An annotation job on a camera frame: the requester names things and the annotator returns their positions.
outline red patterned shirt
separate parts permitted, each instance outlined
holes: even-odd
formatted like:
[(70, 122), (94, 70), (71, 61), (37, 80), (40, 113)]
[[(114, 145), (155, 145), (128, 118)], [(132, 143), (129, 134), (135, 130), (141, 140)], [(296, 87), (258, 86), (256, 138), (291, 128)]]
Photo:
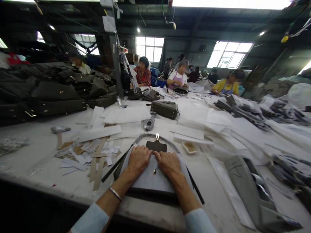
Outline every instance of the red patterned shirt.
[(144, 86), (150, 86), (151, 85), (151, 72), (150, 72), (150, 70), (146, 69), (143, 74), (142, 74), (139, 66), (134, 68), (134, 70), (137, 73), (136, 79), (137, 79), (138, 84), (143, 84)]

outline hand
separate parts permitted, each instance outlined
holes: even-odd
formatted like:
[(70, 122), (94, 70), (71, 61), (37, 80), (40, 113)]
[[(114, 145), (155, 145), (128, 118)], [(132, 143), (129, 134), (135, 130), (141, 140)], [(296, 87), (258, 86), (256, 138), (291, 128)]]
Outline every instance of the hand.
[(127, 166), (129, 173), (134, 176), (135, 179), (145, 170), (147, 167), (152, 150), (149, 150), (145, 146), (133, 147), (132, 153), (129, 158), (129, 165)]
[(182, 86), (181, 81), (178, 81), (178, 80), (174, 80), (174, 81), (175, 81), (175, 83), (176, 83), (178, 86)]
[(154, 151), (159, 167), (161, 171), (171, 180), (174, 175), (181, 175), (180, 163), (175, 153), (166, 153), (161, 151), (160, 153)]

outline metal buckle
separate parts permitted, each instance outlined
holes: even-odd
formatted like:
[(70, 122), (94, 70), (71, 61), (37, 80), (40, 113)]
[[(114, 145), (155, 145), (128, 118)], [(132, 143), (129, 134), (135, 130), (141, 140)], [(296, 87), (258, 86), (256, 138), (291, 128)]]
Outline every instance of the metal buckle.
[(25, 111), (25, 113), (27, 113), (30, 117), (35, 117), (36, 116), (35, 114), (28, 113), (27, 111)]

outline bracelet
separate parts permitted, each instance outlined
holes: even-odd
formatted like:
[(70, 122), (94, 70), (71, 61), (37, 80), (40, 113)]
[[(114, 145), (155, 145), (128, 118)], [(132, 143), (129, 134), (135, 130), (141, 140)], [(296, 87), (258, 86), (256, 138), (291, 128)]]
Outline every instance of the bracelet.
[(120, 202), (122, 202), (122, 198), (119, 196), (119, 194), (116, 191), (113, 190), (113, 188), (110, 187), (109, 190), (113, 193), (113, 195), (116, 196), (116, 198), (119, 199)]

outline worker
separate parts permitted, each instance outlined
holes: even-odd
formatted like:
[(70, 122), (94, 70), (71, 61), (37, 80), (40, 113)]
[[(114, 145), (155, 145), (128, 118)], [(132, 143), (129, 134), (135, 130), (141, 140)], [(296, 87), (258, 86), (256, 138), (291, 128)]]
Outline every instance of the worker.
[(163, 73), (164, 73), (164, 80), (167, 80), (168, 74), (169, 74), (169, 72), (171, 71), (171, 64), (172, 64), (172, 61), (173, 61), (173, 58), (170, 57), (170, 58), (168, 59), (168, 61), (165, 63), (165, 65), (164, 65), (164, 71), (163, 71)]
[(182, 54), (180, 55), (180, 59), (179, 59), (179, 61), (177, 62), (177, 64), (176, 64), (174, 70), (177, 70), (177, 69), (178, 69), (178, 66), (179, 66), (180, 61), (182, 61), (182, 60), (184, 60), (184, 59), (185, 59), (185, 55), (182, 53)]
[(138, 86), (150, 86), (151, 85), (151, 72), (148, 69), (149, 61), (146, 57), (140, 57), (139, 66), (134, 68), (137, 73), (136, 79)]
[[(106, 232), (112, 216), (128, 189), (147, 167), (152, 150), (145, 146), (133, 147), (128, 166), (112, 186), (82, 215), (69, 233)], [(171, 181), (185, 217), (187, 232), (216, 233), (205, 211), (189, 187), (175, 153), (154, 151), (159, 168)]]
[(211, 92), (215, 95), (222, 93), (222, 94), (235, 94), (238, 96), (239, 95), (238, 81), (239, 79), (242, 79), (244, 77), (245, 73), (242, 69), (231, 71), (226, 79), (219, 81), (211, 89)]
[(188, 70), (190, 71), (190, 73), (192, 72), (192, 65), (190, 65), (189, 67), (188, 67)]
[(167, 80), (169, 89), (173, 89), (175, 85), (187, 87), (187, 75), (185, 74), (185, 70), (188, 67), (188, 61), (181, 60), (178, 65), (177, 71), (173, 71)]
[(69, 57), (72, 66), (77, 67), (79, 71), (81, 71), (83, 74), (91, 73), (91, 68), (81, 61), (81, 59), (84, 58), (84, 56), (77, 55), (75, 53), (70, 53)]
[(212, 83), (217, 84), (218, 81), (217, 69), (213, 68), (210, 74), (208, 75), (207, 79)]
[(197, 66), (194, 71), (192, 71), (190, 74), (188, 74), (188, 77), (189, 77), (188, 82), (189, 83), (195, 83), (198, 80), (198, 78), (200, 76), (199, 69), (200, 69), (200, 67)]

